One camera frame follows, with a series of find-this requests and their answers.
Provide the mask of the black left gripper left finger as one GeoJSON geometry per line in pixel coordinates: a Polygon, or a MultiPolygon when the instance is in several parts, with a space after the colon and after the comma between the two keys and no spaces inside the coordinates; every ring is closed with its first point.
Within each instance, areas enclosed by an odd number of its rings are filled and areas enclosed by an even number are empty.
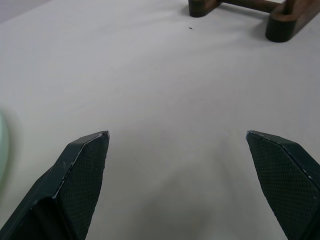
{"type": "Polygon", "coordinates": [[[69,143],[0,229],[0,240],[85,240],[101,192],[110,134],[69,143]]]}

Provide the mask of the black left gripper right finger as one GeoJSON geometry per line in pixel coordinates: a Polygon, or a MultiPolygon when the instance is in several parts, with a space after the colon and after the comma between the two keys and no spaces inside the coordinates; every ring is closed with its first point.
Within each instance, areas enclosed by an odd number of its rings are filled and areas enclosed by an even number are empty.
{"type": "Polygon", "coordinates": [[[298,143],[249,130],[262,192],[288,240],[320,240],[320,164],[298,143]]]}

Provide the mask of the dark brown wooden stand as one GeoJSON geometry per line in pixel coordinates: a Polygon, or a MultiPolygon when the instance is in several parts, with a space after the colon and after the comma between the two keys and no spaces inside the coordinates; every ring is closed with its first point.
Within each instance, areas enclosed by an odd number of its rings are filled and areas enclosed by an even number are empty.
{"type": "Polygon", "coordinates": [[[222,3],[269,13],[265,37],[275,43],[289,41],[320,13],[320,0],[188,0],[189,15],[204,17],[222,3]]]}

